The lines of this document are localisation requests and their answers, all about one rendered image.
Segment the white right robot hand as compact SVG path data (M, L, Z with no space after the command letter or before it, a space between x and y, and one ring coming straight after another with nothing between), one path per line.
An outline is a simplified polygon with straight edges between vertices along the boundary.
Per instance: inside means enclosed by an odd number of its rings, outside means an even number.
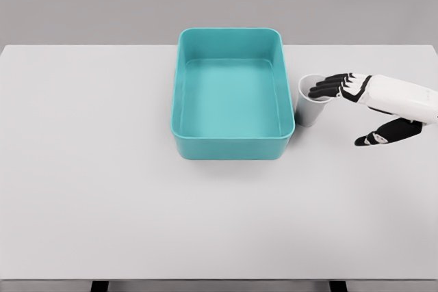
M392 144L419 135L427 125L438 124L438 91L385 75L331 75L315 83L307 96L342 98L397 117L358 137L355 146Z

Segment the white paper cup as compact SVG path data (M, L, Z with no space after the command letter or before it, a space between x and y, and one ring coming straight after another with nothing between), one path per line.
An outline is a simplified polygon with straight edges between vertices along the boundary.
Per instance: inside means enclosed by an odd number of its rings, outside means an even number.
M308 97L310 88L314 87L317 82L325 79L322 75L305 75L298 82L298 100L296 104L295 120L296 123L310 127L318 119L326 104L332 98L323 96L321 98L313 99Z

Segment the teal plastic basket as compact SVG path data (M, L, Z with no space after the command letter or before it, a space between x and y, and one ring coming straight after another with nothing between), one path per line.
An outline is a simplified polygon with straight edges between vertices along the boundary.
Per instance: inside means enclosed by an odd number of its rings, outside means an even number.
M192 27L178 39L170 112L189 160L274 160L295 130L280 33Z

